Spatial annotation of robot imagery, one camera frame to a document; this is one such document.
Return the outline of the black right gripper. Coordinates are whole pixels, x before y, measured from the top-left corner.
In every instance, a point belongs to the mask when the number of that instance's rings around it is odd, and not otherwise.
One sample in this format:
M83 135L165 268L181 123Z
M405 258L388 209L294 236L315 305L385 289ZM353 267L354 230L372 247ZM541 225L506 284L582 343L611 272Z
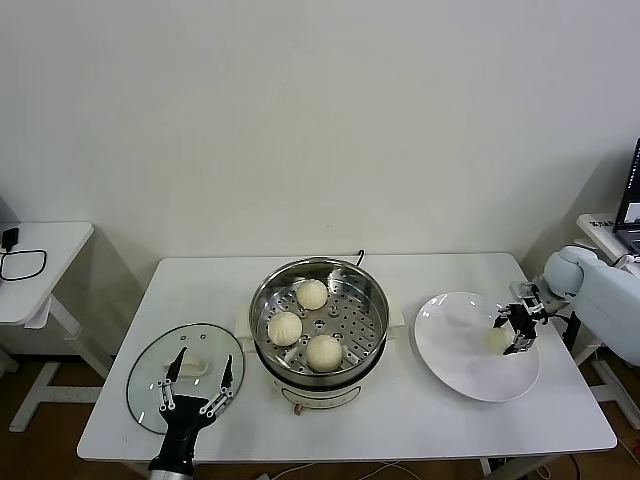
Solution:
M511 303L498 309L498 315L493 327L501 328L507 322L514 331L515 338L505 348L503 355L517 354L528 351L536 338L536 320L528 313L521 303Z

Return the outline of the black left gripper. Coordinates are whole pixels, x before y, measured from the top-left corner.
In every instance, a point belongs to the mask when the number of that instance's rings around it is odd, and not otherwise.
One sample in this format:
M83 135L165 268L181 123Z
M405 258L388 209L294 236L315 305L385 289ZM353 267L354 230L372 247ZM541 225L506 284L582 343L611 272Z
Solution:
M229 355L218 392L208 401L201 397L176 395L173 399L173 385L176 383L186 353L182 347L170 363L163 380L156 386L159 391L159 410L167 424L158 455L149 464L149 470L193 470L195 444L199 432L214 423L233 400L233 356Z

